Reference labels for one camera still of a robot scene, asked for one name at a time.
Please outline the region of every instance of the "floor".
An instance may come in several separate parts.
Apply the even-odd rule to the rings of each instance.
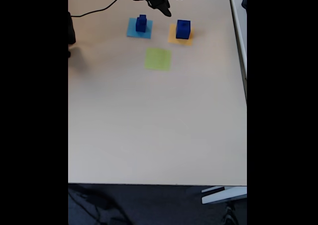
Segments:
[[[160,185],[81,185],[102,191],[123,208],[134,225],[222,225],[225,203],[201,204],[198,192],[206,187]],[[71,195],[89,212],[97,216],[95,207],[72,190]],[[234,201],[239,225],[246,225],[246,199]],[[121,218],[117,211],[100,210],[101,221]],[[96,225],[80,206],[69,197],[69,225]]]

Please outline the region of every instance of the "table surface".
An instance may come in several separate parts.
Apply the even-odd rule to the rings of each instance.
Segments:
[[[72,15],[113,0],[69,0]],[[230,0],[169,0],[172,17],[119,0],[73,18],[69,183],[246,185],[247,107]],[[130,17],[151,39],[126,37]],[[191,20],[192,46],[167,42]],[[171,50],[170,71],[144,68],[146,49]]]

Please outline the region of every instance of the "sticky note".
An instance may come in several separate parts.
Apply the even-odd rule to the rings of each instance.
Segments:
[[[174,44],[180,44],[180,45],[192,45],[192,39],[193,39],[193,31],[194,28],[191,27],[190,36],[188,40],[185,39],[176,39],[176,24],[171,24],[169,29],[169,36],[168,36],[168,42],[174,43]]]
[[[159,48],[147,48],[145,68],[150,70],[170,69],[171,51]]]
[[[153,21],[147,19],[147,26],[146,26],[145,32],[136,31],[136,21],[137,21],[136,18],[129,18],[127,36],[151,39],[151,31],[153,28]]]

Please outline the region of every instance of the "blue cube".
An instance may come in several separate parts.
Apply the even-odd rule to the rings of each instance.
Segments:
[[[136,31],[146,32],[147,19],[146,15],[140,15],[136,21]]]
[[[190,21],[189,20],[178,20],[177,28],[176,28],[176,38],[177,39],[186,39],[188,40],[190,37]]]

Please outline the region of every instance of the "orange square paper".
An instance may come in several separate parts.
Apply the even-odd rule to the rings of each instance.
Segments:
[[[176,37],[175,37],[175,35],[176,35],[176,31],[175,31],[176,27],[177,27],[176,24],[171,24],[170,25],[168,42],[169,43],[174,43],[174,44],[180,44],[180,45],[192,45],[194,28],[191,27],[189,39],[185,40],[185,39],[176,39]]]

